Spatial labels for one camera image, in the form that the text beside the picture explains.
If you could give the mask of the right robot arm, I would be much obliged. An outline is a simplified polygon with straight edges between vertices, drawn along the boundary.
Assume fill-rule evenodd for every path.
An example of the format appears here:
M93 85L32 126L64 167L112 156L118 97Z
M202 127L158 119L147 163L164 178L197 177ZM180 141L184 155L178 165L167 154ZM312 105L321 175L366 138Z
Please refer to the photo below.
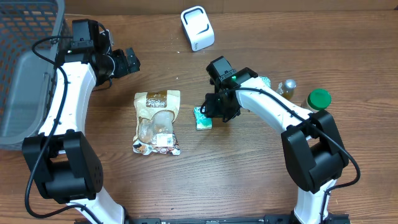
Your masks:
M265 215L264 223L349 223L348 215L327 210L330 193L349 158L332 115L312 113L269 88L250 68L237 71L220 56L206 67L214 93L201 113L223 122L252 111L281 136L286 169L298 187L297 203L287 215Z

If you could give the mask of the teal tissue pack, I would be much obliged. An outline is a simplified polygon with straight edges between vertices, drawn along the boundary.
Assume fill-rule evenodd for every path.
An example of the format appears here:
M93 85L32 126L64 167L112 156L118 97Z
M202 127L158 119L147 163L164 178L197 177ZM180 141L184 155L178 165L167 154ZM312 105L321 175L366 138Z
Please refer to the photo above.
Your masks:
M194 107L193 114L195 115L196 130L212 129L213 123L211 118L207 118L200 112L200 107Z

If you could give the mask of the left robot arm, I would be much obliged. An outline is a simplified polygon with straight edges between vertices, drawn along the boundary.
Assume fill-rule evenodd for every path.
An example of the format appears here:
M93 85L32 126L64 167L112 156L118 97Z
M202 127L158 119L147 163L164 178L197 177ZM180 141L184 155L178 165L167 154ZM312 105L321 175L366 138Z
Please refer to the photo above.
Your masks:
M78 210L89 223L132 223L103 185L103 167L85 137L85 121L92 91L138 72L140 61L133 49L113 50L109 30L97 21L74 20L72 31L69 46L51 60L57 84L49 113L38 135L22 143L27 186L59 203L61 212Z

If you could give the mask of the green lid labelled jar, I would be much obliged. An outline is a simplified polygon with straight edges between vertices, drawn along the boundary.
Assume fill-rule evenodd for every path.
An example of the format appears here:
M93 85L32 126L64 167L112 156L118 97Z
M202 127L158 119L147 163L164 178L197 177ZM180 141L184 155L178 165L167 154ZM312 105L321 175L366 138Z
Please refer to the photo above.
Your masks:
M332 97L330 93L325 89L313 90L301 104L302 108L308 109L313 113L320 110L325 110L331 104Z

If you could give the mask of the teal wet wipes pack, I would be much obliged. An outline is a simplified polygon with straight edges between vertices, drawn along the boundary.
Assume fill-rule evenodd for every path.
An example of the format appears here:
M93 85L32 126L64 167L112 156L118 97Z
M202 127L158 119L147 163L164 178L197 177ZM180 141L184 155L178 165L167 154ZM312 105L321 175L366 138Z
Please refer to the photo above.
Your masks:
M263 83L268 86L269 88L271 88L271 80L268 77L261 77L261 80L263 81Z

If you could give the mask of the yellow liquid bottle silver cap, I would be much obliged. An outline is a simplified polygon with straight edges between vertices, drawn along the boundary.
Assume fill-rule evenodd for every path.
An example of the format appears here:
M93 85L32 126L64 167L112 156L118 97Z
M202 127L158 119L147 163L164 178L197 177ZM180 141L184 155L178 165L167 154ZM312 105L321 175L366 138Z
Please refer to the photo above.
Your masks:
M283 96L285 99L291 100L294 95L296 86L297 86L297 84L296 84L295 80L288 79L288 80L285 80L285 81L279 83L279 86L278 86L278 89L276 90L276 92L278 94L280 94L281 96Z

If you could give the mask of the brown snack bag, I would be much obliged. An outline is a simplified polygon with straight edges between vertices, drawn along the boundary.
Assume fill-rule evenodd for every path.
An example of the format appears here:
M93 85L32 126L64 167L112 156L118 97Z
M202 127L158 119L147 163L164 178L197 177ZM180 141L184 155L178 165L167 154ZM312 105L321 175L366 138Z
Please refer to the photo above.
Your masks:
M180 91L141 92L134 96L137 127L132 150L135 153L180 155L174 122L180 110Z

